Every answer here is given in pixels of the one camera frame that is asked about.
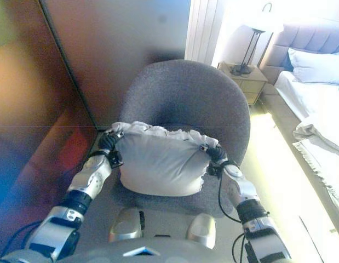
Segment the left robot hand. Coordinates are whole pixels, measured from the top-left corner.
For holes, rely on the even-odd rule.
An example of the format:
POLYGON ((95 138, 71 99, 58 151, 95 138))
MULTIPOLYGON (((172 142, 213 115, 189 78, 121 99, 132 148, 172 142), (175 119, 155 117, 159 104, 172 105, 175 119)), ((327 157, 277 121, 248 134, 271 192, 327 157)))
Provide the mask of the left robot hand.
POLYGON ((115 151, 116 144, 124 137, 123 131, 104 132, 99 139, 98 148, 100 151, 110 153, 115 151))

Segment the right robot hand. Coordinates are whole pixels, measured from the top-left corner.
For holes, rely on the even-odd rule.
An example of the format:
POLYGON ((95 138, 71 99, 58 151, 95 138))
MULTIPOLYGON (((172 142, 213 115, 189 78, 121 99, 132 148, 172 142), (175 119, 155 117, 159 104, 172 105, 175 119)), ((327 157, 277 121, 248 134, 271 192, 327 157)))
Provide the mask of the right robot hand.
POLYGON ((227 153, 221 146, 217 145, 216 147, 209 147, 208 145, 200 145, 199 149, 210 157, 210 163, 213 166, 224 167, 229 164, 227 153))

